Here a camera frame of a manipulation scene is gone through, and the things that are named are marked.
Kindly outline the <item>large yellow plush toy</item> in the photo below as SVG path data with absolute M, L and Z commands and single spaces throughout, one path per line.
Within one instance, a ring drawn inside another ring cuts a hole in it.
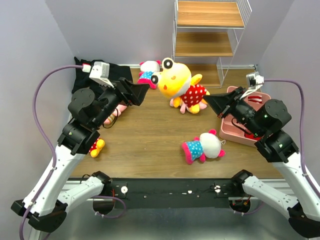
M 210 92 L 201 84 L 202 74 L 193 75 L 187 65 L 170 57 L 164 58 L 161 66 L 162 71 L 153 73 L 150 80 L 174 108 L 185 107 L 192 114 L 207 108 L 205 96 Z

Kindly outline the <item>white plush blue dress front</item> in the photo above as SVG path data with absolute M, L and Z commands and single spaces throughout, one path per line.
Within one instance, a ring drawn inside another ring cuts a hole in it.
M 217 137 L 217 131 L 211 129 L 202 133 L 199 137 L 195 137 L 192 141 L 185 141 L 181 144 L 181 148 L 185 155 L 185 161 L 191 165 L 195 160 L 199 159 L 204 163 L 207 159 L 221 158 L 226 155 L 222 149 L 225 140 Z

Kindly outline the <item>small yellow plush toy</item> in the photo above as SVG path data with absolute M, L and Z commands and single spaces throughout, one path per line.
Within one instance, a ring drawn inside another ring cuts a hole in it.
M 101 138 L 98 138 L 93 145 L 90 147 L 89 154 L 92 158 L 96 158 L 100 151 L 105 147 L 105 141 Z

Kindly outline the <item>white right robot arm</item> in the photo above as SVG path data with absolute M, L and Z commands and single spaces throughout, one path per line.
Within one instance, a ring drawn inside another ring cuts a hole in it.
M 295 197 L 263 183 L 252 173 L 241 170 L 233 176 L 230 191 L 241 196 L 254 196 L 281 213 L 290 226 L 304 238 L 320 235 L 320 197 L 307 168 L 301 163 L 302 149 L 282 130 L 292 119 L 281 100 L 269 99 L 255 110 L 243 98 L 244 89 L 236 88 L 230 93 L 204 96 L 205 101 L 221 119 L 232 115 L 259 140 L 255 142 L 258 152 L 271 163 L 289 185 Z

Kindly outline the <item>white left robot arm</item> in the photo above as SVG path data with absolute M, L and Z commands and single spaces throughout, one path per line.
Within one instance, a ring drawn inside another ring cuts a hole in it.
M 77 90 L 68 105 L 72 118 L 62 129 L 49 165 L 33 190 L 24 199 L 14 201 L 11 209 L 35 230 L 52 233 L 68 212 L 86 200 L 107 197 L 111 179 L 102 172 L 93 173 L 70 190 L 62 192 L 62 188 L 98 140 L 100 127 L 116 107 L 140 106 L 148 89 L 148 84 L 134 84 L 121 77 L 99 97 L 90 88 Z

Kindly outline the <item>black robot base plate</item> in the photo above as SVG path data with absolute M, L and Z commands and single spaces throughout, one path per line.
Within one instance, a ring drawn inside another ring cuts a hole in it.
M 127 209 L 228 208 L 246 196 L 230 178 L 113 178 Z

